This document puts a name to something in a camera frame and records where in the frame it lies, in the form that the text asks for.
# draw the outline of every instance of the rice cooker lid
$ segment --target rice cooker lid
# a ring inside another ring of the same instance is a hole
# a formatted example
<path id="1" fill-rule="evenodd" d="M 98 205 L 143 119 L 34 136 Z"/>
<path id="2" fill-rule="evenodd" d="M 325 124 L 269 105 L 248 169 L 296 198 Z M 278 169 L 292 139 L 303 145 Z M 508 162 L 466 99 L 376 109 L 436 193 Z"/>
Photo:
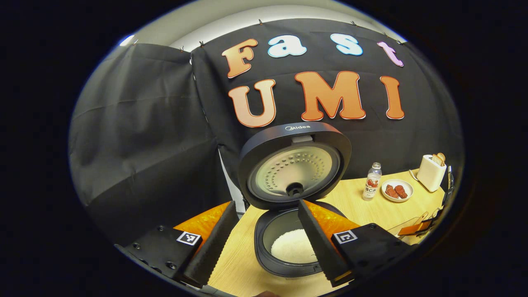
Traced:
<path id="1" fill-rule="evenodd" d="M 241 192 L 260 209 L 286 209 L 297 206 L 300 199 L 315 201 L 337 185 L 351 151 L 348 138 L 326 123 L 264 129 L 241 150 Z"/>

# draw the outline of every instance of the screw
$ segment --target screw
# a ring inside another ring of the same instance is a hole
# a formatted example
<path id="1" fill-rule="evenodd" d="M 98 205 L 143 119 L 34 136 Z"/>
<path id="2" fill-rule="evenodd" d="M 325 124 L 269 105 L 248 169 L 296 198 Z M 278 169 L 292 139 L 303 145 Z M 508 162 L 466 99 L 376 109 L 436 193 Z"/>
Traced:
<path id="1" fill-rule="evenodd" d="M 165 263 L 165 265 L 167 265 L 167 267 L 169 267 L 172 270 L 176 269 L 176 265 L 174 263 L 172 263 L 172 262 L 167 262 L 167 263 Z"/>

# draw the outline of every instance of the wooden table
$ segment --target wooden table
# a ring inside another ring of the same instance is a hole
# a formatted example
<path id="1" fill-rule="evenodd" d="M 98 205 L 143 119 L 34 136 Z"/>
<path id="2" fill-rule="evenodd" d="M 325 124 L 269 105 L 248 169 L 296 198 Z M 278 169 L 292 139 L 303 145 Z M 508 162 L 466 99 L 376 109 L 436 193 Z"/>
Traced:
<path id="1" fill-rule="evenodd" d="M 371 201 L 361 198 L 366 178 L 342 180 L 326 197 L 320 199 L 338 208 L 349 220 L 366 225 L 374 222 L 388 230 L 416 217 L 424 212 L 433 213 L 441 206 L 444 197 L 442 188 L 430 193 L 408 171 L 384 175 L 385 180 L 401 179 L 409 182 L 414 188 L 413 196 L 401 203 L 387 200 L 380 190 Z M 218 259 L 209 286 L 239 297 L 255 296 L 263 291 L 274 292 L 281 297 L 319 296 L 337 290 L 332 288 L 323 272 L 287 279 L 268 273 L 257 262 L 254 254 L 254 228 L 259 217 L 266 212 L 250 206 L 237 223 L 222 254 Z"/>

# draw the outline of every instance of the white plate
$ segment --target white plate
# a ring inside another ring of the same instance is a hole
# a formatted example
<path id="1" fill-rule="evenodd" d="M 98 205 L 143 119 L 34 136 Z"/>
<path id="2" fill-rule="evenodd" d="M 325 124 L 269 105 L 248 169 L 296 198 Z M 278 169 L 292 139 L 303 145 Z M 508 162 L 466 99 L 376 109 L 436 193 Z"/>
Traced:
<path id="1" fill-rule="evenodd" d="M 392 198 L 391 196 L 387 195 L 387 193 L 385 193 L 385 191 L 387 190 L 387 185 L 388 184 L 391 185 L 393 188 L 396 188 L 397 185 L 401 185 L 403 187 L 403 189 L 405 190 L 405 193 L 407 193 L 407 198 L 405 198 L 405 199 Z M 387 198 L 387 199 L 389 199 L 391 201 L 394 201 L 394 202 L 407 201 L 407 200 L 409 200 L 409 198 L 411 198 L 412 194 L 414 193 L 414 188 L 411 186 L 411 184 L 409 184 L 406 181 L 397 180 L 397 179 L 386 180 L 381 185 L 381 189 L 380 190 L 381 190 L 381 193 L 385 196 L 385 198 Z"/>

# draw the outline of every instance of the midea logo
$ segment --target midea logo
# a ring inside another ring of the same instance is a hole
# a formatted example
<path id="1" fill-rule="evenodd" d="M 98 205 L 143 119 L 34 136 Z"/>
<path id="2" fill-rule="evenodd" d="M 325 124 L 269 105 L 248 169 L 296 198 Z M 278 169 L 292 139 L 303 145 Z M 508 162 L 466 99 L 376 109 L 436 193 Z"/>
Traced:
<path id="1" fill-rule="evenodd" d="M 285 129 L 288 131 L 291 131 L 291 130 L 302 129 L 302 128 L 310 128 L 310 126 L 297 126 L 297 127 L 287 126 Z"/>

